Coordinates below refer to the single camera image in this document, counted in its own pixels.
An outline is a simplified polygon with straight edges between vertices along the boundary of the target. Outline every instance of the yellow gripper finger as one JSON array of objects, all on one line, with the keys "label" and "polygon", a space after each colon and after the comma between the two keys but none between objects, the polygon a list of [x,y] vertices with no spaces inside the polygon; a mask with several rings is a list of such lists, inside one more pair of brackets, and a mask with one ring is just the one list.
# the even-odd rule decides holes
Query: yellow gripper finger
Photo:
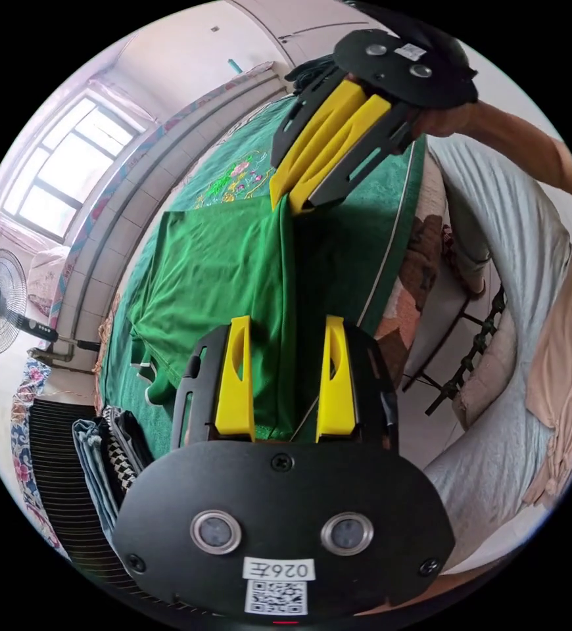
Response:
[{"label": "yellow gripper finger", "polygon": [[223,438],[255,441],[250,330],[248,315],[231,320],[216,410],[216,430]]},{"label": "yellow gripper finger", "polygon": [[352,375],[343,319],[329,315],[325,321],[316,442],[324,438],[350,438],[355,428]]},{"label": "yellow gripper finger", "polygon": [[391,104],[343,81],[315,112],[270,181],[273,209],[289,193],[291,212],[307,210],[310,195]]}]

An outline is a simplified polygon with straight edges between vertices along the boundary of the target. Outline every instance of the pillow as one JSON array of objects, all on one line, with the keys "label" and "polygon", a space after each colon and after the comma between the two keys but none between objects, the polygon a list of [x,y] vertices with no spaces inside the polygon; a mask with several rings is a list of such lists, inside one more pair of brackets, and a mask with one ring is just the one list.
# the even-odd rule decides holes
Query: pillow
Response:
[{"label": "pillow", "polygon": [[506,307],[479,365],[453,399],[452,409],[464,431],[468,431],[505,390],[514,373],[515,362],[516,330]]},{"label": "pillow", "polygon": [[64,269],[69,248],[58,246],[39,252],[32,259],[28,272],[28,300],[49,317],[58,280]]}]

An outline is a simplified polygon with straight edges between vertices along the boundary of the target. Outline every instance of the metal rack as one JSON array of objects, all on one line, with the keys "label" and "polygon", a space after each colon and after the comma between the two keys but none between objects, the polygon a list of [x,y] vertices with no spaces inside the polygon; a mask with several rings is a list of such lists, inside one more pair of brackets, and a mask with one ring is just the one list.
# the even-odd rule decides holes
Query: metal rack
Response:
[{"label": "metal rack", "polygon": [[[470,303],[470,299],[466,298],[464,304],[461,309],[455,316],[454,320],[450,324],[450,327],[445,332],[443,337],[437,343],[436,347],[433,349],[431,354],[427,357],[424,363],[417,369],[416,373],[412,375],[407,383],[402,387],[402,391],[406,392],[418,379],[423,379],[428,382],[434,388],[439,390],[439,395],[433,401],[433,403],[427,408],[425,414],[430,416],[446,399],[453,400],[457,394],[459,393],[461,387],[464,385],[464,375],[466,372],[472,372],[475,369],[473,361],[477,353],[483,355],[485,350],[488,348],[489,339],[496,333],[496,324],[495,319],[496,316],[500,316],[505,310],[506,305],[506,297],[505,291],[503,290],[503,285],[499,288],[496,296],[492,299],[492,308],[490,309],[490,313],[485,320],[480,320],[473,315],[469,315],[466,313],[468,304]],[[455,374],[443,385],[438,384],[434,379],[430,378],[426,374],[426,370],[435,358],[435,356],[440,352],[446,341],[455,330],[457,324],[459,324],[460,320],[465,319],[468,320],[478,326],[481,327],[481,331],[477,333],[473,338],[473,344],[470,351],[465,355],[461,362],[459,368]]]}]

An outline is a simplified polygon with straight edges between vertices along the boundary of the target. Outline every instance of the curtain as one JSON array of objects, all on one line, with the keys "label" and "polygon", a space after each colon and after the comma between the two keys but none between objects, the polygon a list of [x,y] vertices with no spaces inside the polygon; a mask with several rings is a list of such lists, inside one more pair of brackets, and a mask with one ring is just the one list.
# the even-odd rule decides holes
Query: curtain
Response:
[{"label": "curtain", "polygon": [[156,116],[138,105],[133,97],[121,86],[118,85],[108,74],[110,68],[105,68],[101,72],[97,72],[87,81],[87,85],[100,92],[106,98],[120,105],[128,112],[152,123],[158,122]]}]

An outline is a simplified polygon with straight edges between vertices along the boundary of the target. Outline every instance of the human arm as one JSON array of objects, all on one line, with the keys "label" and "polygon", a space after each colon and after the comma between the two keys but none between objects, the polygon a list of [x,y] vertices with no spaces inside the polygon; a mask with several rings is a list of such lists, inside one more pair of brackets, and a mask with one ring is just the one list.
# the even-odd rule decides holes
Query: human arm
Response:
[{"label": "human arm", "polygon": [[422,133],[461,133],[498,151],[539,182],[572,195],[572,155],[567,146],[526,120],[479,101],[453,110],[428,110],[414,125]]}]

